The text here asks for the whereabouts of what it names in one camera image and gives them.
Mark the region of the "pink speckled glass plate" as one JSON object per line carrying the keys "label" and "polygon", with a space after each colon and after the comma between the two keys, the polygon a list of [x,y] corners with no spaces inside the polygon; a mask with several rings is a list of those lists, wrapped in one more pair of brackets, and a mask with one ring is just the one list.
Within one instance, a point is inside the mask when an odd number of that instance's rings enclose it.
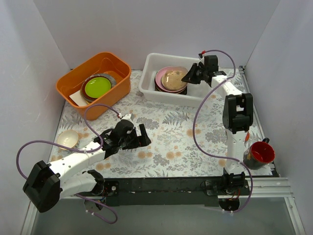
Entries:
{"label": "pink speckled glass plate", "polygon": [[161,83],[167,90],[181,90],[187,86],[187,83],[182,81],[186,74],[187,70],[185,68],[174,67],[165,72],[165,74],[161,77]]}

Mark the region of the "red small bowl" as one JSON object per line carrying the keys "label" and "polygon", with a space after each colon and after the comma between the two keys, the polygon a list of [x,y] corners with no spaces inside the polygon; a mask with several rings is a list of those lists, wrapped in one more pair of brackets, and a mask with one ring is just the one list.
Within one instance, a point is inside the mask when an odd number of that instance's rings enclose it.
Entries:
{"label": "red small bowl", "polygon": [[247,132],[245,142],[247,142],[249,140],[249,137],[250,137],[250,134],[249,134],[249,132]]}

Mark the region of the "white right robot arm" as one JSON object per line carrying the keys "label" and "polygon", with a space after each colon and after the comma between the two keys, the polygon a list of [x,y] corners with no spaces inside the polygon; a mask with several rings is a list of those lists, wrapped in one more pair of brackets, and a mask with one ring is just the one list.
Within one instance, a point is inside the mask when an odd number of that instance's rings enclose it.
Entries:
{"label": "white right robot arm", "polygon": [[218,183],[212,183],[206,189],[212,193],[219,190],[231,195],[238,192],[245,185],[247,167],[243,166],[245,139],[250,126],[253,124],[253,97],[250,93],[243,93],[237,89],[223,71],[219,70],[218,58],[212,51],[199,54],[199,62],[194,63],[182,79],[190,84],[206,82],[211,91],[206,95],[208,99],[214,92],[224,98],[223,126],[227,133],[227,153],[223,175]]}

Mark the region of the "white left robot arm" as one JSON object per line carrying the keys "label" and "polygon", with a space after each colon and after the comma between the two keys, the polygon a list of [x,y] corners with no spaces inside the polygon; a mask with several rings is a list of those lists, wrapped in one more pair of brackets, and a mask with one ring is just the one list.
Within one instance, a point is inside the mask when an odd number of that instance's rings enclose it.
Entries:
{"label": "white left robot arm", "polygon": [[119,150],[146,147],[151,144],[144,124],[140,135],[130,119],[122,118],[114,128],[105,130],[82,150],[60,160],[37,162],[32,168],[23,191],[39,212],[53,208],[60,199],[81,192],[98,196],[105,189],[105,179],[96,170],[86,170]]}

